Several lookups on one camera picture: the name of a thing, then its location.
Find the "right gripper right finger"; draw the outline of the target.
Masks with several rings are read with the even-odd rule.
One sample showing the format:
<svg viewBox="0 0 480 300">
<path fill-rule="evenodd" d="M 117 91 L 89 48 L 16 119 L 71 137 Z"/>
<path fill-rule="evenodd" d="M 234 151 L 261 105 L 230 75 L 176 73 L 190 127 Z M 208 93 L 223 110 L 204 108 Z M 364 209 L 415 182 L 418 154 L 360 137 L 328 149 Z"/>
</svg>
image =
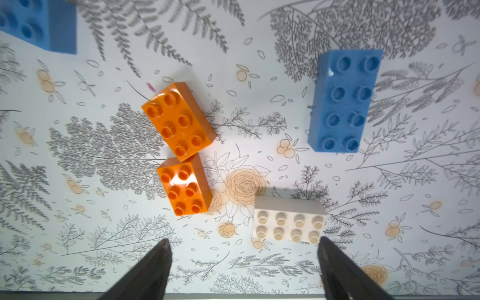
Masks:
<svg viewBox="0 0 480 300">
<path fill-rule="evenodd" d="M 326 299 L 393 300 L 328 237 L 321 237 L 317 255 Z"/>
</svg>

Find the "orange lego brick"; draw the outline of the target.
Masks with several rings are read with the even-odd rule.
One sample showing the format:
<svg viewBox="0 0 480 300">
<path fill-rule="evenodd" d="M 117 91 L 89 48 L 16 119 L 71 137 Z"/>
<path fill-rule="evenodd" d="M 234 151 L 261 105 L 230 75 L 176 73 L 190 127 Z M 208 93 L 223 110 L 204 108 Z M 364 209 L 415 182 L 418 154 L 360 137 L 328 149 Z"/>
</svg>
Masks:
<svg viewBox="0 0 480 300">
<path fill-rule="evenodd" d="M 213 195 L 200 155 L 183 162 L 171 157 L 157 168 L 157 173 L 176 216 L 208 212 Z"/>
<path fill-rule="evenodd" d="M 185 82 L 174 82 L 142 105 L 179 161 L 210 146 L 217 137 Z"/>
</svg>

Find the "white lego brick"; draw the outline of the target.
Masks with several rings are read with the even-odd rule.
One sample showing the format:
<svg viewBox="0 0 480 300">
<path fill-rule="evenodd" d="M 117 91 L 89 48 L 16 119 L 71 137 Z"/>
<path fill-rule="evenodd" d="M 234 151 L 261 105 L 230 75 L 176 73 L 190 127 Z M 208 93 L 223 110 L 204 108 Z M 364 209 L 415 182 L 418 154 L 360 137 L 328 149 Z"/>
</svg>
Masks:
<svg viewBox="0 0 480 300">
<path fill-rule="evenodd" d="M 252 235 L 260 240 L 318 244 L 328 215 L 318 201 L 256 196 Z"/>
</svg>

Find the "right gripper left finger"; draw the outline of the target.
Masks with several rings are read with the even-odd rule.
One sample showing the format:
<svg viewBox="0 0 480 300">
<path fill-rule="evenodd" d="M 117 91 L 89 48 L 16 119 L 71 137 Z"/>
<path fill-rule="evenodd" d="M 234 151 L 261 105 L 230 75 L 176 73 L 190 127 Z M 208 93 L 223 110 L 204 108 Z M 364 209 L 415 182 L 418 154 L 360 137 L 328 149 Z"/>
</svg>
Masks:
<svg viewBox="0 0 480 300">
<path fill-rule="evenodd" d="M 162 300 L 173 256 L 168 239 L 162 239 L 100 298 L 102 300 Z"/>
</svg>

